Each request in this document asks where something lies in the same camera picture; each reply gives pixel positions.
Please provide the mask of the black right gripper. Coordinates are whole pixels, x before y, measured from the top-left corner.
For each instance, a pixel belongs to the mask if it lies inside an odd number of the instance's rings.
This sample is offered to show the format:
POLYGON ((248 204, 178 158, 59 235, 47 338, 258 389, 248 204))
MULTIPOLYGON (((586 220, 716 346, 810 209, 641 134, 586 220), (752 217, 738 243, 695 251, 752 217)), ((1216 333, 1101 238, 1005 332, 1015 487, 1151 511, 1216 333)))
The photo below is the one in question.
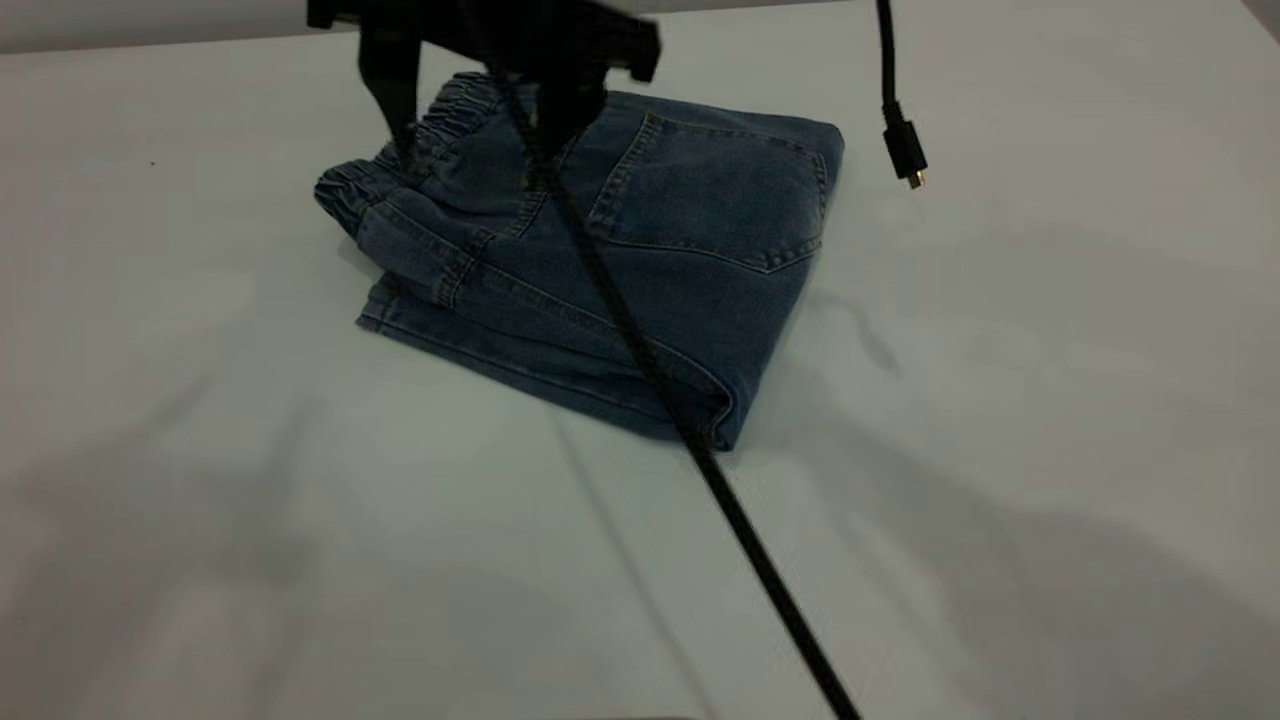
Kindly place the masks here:
POLYGON ((358 72, 378 105, 402 170, 416 167, 421 44, 535 74, 535 135, 548 156, 602 113, 608 69, 643 83, 660 58, 655 23, 599 1, 308 1, 306 23, 371 26, 358 33, 358 72))

